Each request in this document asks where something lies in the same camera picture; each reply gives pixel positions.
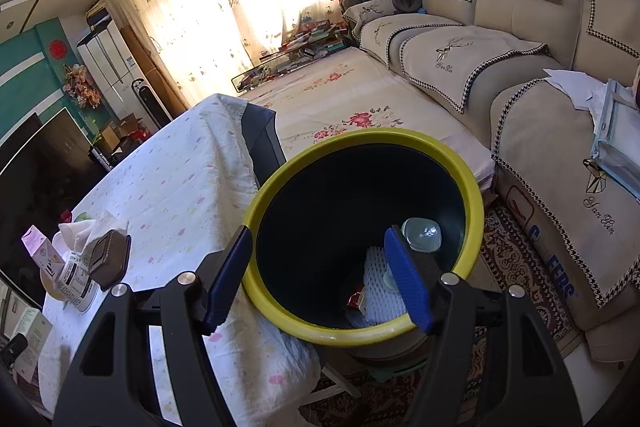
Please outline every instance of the sofa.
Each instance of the sofa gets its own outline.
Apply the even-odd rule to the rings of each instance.
[[[594,125],[544,78],[583,71],[631,86],[640,0],[373,0],[344,13],[360,48],[460,120],[492,150],[495,191],[546,262],[591,357],[640,346],[640,204],[585,166]]]

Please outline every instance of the bed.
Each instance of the bed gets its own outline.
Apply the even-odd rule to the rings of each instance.
[[[494,175],[491,152],[458,120],[404,78],[349,48],[242,96],[276,111],[287,159],[321,140],[369,127],[420,131],[462,156],[482,190]]]

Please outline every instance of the patterned rug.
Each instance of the patterned rug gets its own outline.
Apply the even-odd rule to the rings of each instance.
[[[559,349],[570,351],[580,333],[542,260],[511,211],[501,201],[496,201],[485,213],[484,240],[478,263],[485,274],[491,277],[491,286],[505,290],[512,284],[519,284],[526,289]],[[476,329],[461,419],[470,417],[475,408],[484,369],[485,334],[485,328]],[[348,380],[359,388],[361,399],[341,393],[301,407],[303,416],[322,427],[394,427],[399,425],[411,403],[420,381],[420,371],[392,378],[385,383],[376,382],[367,371],[349,375]],[[322,377],[316,391],[332,384]]]

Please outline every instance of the pink box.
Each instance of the pink box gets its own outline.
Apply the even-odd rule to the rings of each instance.
[[[35,264],[40,266],[51,277],[51,280],[55,281],[65,267],[65,261],[53,248],[50,240],[34,225],[31,225],[27,233],[22,236],[22,243]]]

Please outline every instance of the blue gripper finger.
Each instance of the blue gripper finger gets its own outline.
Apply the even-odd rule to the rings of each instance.
[[[429,333],[433,317],[429,306],[429,290],[424,285],[404,237],[396,228],[385,232],[385,256],[396,280],[411,322],[423,333]]]
[[[226,259],[209,288],[207,312],[202,322],[211,332],[226,321],[253,251],[251,230],[242,227],[235,241],[228,247]]]

